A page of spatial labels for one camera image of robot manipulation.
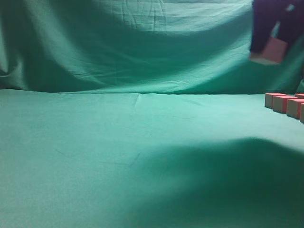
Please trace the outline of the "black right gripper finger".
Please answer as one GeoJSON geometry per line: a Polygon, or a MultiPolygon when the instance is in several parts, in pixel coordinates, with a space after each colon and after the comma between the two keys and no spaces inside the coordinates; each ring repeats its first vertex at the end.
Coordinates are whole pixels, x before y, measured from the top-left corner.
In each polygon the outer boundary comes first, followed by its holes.
{"type": "Polygon", "coordinates": [[[277,38],[293,45],[303,35],[303,1],[289,0],[280,20],[277,38]]]}
{"type": "Polygon", "coordinates": [[[250,53],[259,54],[263,51],[270,34],[280,16],[279,0],[254,0],[253,30],[250,53]]]}

